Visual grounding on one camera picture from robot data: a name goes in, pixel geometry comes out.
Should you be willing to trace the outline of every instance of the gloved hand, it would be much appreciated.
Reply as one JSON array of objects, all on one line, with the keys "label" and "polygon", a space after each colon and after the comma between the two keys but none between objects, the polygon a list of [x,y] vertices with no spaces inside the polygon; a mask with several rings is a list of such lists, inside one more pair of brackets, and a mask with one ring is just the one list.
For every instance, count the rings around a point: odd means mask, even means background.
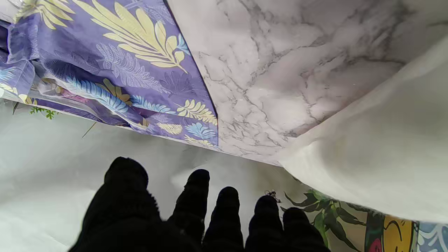
[{"label": "gloved hand", "polygon": [[[202,239],[209,180],[208,171],[194,171],[177,199],[173,215],[164,222],[155,199],[146,190],[144,168],[129,158],[115,159],[87,209],[82,231],[70,252],[244,251],[240,203],[233,187],[219,193]],[[288,209],[283,221],[284,230],[276,200],[261,197],[250,221],[246,251],[329,252],[302,210]]]}]

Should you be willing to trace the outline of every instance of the yellow leaf pattern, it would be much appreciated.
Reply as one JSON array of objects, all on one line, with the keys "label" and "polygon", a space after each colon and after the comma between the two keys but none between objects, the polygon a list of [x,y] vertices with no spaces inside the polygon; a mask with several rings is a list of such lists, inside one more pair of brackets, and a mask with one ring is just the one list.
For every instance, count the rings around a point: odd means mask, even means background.
[{"label": "yellow leaf pattern", "polygon": [[111,93],[113,96],[118,97],[120,100],[124,101],[128,106],[132,106],[132,101],[130,101],[130,95],[123,94],[121,92],[121,87],[117,87],[112,85],[112,83],[108,79],[103,80],[104,85],[100,83],[96,83],[98,86],[100,86],[102,89],[106,90],[107,92]]},{"label": "yellow leaf pattern", "polygon": [[208,148],[213,148],[213,147],[215,147],[213,144],[211,144],[211,143],[210,143],[209,141],[207,141],[207,140],[198,140],[198,139],[194,139],[194,138],[192,138],[192,137],[189,137],[189,136],[187,136],[187,135],[184,136],[184,139],[185,139],[187,142],[202,144],[203,146],[208,147]]},{"label": "yellow leaf pattern", "polygon": [[28,95],[25,94],[19,94],[19,98],[25,103],[25,104],[33,104],[37,105],[37,100],[30,98]]},{"label": "yellow leaf pattern", "polygon": [[83,10],[89,13],[96,24],[110,30],[110,33],[103,36],[122,42],[118,46],[128,52],[135,53],[139,59],[149,61],[158,67],[179,67],[187,72],[180,64],[185,55],[176,49],[177,38],[170,36],[167,38],[166,30],[161,21],[155,25],[145,14],[143,9],[137,9],[135,18],[125,7],[115,2],[116,15],[100,5],[96,0],[92,0],[94,7],[73,0]]},{"label": "yellow leaf pattern", "polygon": [[17,95],[17,89],[15,87],[10,87],[6,84],[0,83],[0,88]]},{"label": "yellow leaf pattern", "polygon": [[196,118],[203,122],[211,122],[215,126],[218,125],[218,119],[200,101],[186,100],[185,106],[178,108],[177,111],[179,112],[178,116]]},{"label": "yellow leaf pattern", "polygon": [[156,125],[173,135],[178,135],[182,132],[182,125],[180,124],[169,124],[158,122]]},{"label": "yellow leaf pattern", "polygon": [[68,4],[67,0],[24,0],[14,22],[17,23],[21,18],[39,13],[48,28],[56,30],[53,24],[67,27],[60,19],[73,21],[67,13],[75,14],[75,12],[66,4]]}]

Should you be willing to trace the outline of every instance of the white marble texture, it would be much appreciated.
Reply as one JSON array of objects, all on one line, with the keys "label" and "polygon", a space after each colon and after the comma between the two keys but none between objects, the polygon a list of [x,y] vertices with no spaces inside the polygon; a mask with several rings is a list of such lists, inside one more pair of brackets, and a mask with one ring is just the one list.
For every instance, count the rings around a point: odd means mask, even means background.
[{"label": "white marble texture", "polygon": [[168,0],[220,149],[272,157],[448,33],[446,0]]}]

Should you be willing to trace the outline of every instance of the black finger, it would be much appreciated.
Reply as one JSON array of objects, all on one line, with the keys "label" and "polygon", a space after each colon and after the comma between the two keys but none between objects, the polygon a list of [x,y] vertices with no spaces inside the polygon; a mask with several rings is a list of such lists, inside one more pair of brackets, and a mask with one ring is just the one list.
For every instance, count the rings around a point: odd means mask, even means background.
[{"label": "black finger", "polygon": [[204,252],[244,250],[239,209],[238,191],[233,187],[222,189],[202,242]]},{"label": "black finger", "polygon": [[209,181],[208,171],[194,171],[177,199],[172,216],[168,219],[197,243],[201,242],[204,233]]},{"label": "black finger", "polygon": [[329,252],[319,231],[310,224],[303,210],[289,208],[283,214],[284,235],[290,249]]},{"label": "black finger", "polygon": [[246,251],[279,251],[282,249],[283,228],[277,201],[271,196],[261,197],[249,223]]},{"label": "black finger", "polygon": [[148,175],[139,163],[130,158],[116,158],[87,209],[73,250],[87,237],[110,230],[109,226],[123,220],[160,222],[156,201],[146,190],[147,184]]}]

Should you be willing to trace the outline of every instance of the purple fabric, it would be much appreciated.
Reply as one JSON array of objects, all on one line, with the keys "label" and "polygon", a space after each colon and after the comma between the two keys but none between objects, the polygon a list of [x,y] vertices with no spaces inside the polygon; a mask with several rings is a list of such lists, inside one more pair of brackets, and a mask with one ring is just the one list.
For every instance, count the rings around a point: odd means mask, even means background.
[{"label": "purple fabric", "polygon": [[16,19],[0,52],[5,91],[144,134],[218,144],[213,103],[162,0],[25,1]]}]

